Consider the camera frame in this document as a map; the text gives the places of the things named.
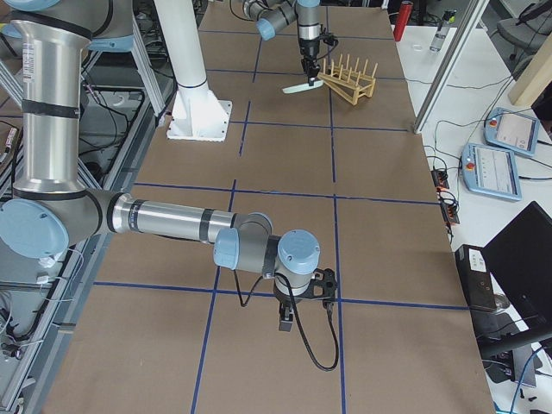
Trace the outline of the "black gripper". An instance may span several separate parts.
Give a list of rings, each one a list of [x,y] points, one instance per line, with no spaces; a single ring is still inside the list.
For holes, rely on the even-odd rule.
[[[285,288],[282,292],[276,285],[273,288],[273,293],[276,299],[280,302],[279,305],[279,331],[291,332],[294,319],[294,311],[292,308],[291,297],[289,290]],[[314,288],[309,287],[304,292],[294,295],[295,302],[298,304],[301,300],[312,300],[315,298]]]
[[[299,39],[299,51],[302,55],[301,64],[307,77],[308,86],[313,86],[317,80],[317,56],[319,54],[319,39]]]

